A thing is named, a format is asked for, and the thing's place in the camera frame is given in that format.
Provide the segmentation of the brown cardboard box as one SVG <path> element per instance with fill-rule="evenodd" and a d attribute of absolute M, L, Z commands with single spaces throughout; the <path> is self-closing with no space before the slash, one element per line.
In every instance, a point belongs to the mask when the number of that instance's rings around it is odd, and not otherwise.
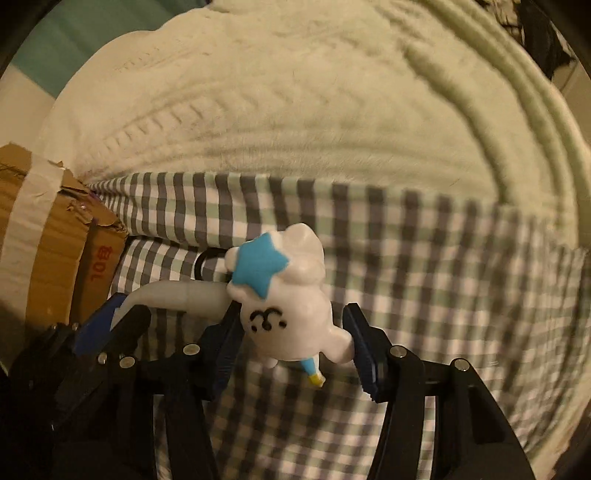
<path fill-rule="evenodd" d="M 37 333 L 83 324 L 106 301 L 127 230 L 73 174 L 1 148 L 1 368 Z"/>

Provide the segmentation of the white cartoon figurine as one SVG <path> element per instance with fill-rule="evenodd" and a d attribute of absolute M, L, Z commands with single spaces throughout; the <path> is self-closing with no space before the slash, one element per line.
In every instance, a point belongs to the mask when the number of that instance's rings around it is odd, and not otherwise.
<path fill-rule="evenodd" d="M 237 302 L 245 334 L 267 367 L 300 363 L 308 380 L 321 387 L 321 357 L 335 364 L 353 360 L 352 335 L 332 320 L 324 247 L 310 226 L 297 223 L 267 231 L 232 247 L 224 266 L 231 273 L 226 284 L 166 280 L 139 288 L 115 311 L 112 325 L 136 305 L 214 319 Z"/>

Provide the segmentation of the cream knitted blanket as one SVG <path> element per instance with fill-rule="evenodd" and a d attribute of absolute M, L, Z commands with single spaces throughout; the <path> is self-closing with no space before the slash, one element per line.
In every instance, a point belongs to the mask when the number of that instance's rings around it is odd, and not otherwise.
<path fill-rule="evenodd" d="M 71 78 L 38 153 L 80 180 L 235 172 L 498 201 L 590 243 L 590 149 L 473 1 L 215 1 Z"/>

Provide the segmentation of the checkered bed sheet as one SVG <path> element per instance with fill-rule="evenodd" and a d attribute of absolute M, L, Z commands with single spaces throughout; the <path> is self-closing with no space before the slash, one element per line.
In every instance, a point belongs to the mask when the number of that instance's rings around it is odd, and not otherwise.
<path fill-rule="evenodd" d="M 135 173 L 94 191 L 130 241 L 112 288 L 186 280 L 197 255 L 304 222 L 325 248 L 335 311 L 419 357 L 469 360 L 509 419 L 535 475 L 559 470 L 590 399 L 590 255 L 517 209 L 412 190 L 263 175 Z M 266 369 L 243 348 L 206 418 L 224 479 L 363 479 L 384 407 L 356 370 Z"/>

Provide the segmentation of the black clothing on chair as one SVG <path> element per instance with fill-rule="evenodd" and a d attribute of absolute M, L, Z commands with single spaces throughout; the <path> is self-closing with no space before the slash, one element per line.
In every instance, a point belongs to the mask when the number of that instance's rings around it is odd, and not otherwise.
<path fill-rule="evenodd" d="M 552 80 L 556 71 L 576 60 L 574 51 L 547 15 L 526 0 L 476 0 Z"/>

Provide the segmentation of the teal curtain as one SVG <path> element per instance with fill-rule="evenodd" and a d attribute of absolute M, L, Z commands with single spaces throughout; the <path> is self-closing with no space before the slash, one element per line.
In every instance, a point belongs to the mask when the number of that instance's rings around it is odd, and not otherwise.
<path fill-rule="evenodd" d="M 52 97 L 101 47 L 134 31 L 153 31 L 171 18 L 207 6 L 201 0 L 61 1 L 23 41 L 11 65 Z"/>

